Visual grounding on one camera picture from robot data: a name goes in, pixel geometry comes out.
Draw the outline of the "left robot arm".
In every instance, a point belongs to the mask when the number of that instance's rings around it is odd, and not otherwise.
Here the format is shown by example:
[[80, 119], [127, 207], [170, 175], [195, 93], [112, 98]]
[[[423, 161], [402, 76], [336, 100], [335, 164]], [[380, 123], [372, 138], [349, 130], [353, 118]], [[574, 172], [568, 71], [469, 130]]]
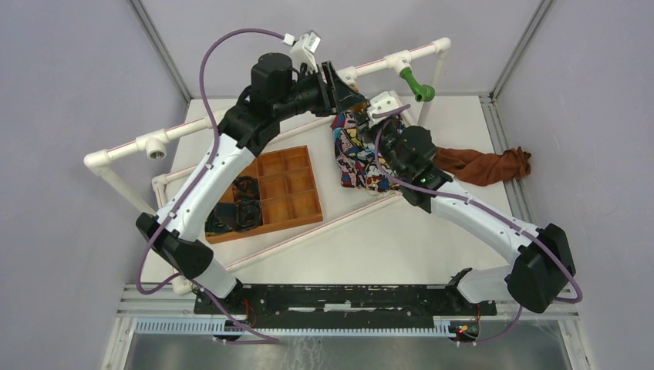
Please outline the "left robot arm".
[[307, 112], [334, 116], [366, 101], [331, 62], [311, 72], [308, 66], [295, 69], [286, 54], [262, 55], [237, 102], [221, 120], [210, 118], [212, 145], [178, 193], [156, 214], [137, 218], [148, 250], [211, 292], [222, 312], [236, 312], [243, 301], [239, 281], [200, 241], [205, 220], [236, 176], [280, 133], [281, 122]]

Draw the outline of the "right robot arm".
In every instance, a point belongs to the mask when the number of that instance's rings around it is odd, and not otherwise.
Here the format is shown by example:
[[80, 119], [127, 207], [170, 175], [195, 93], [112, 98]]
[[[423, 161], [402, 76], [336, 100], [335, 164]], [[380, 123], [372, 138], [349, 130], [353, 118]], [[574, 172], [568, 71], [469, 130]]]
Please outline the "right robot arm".
[[434, 163], [437, 148], [422, 126], [397, 129], [397, 111], [354, 113], [356, 129], [373, 145], [379, 170], [414, 207], [442, 217], [491, 247], [500, 267], [468, 268], [456, 274], [445, 294], [447, 308], [464, 315], [482, 301], [514, 301], [534, 313], [553, 302], [577, 304], [584, 295], [566, 233], [539, 227], [499, 211], [462, 187]]

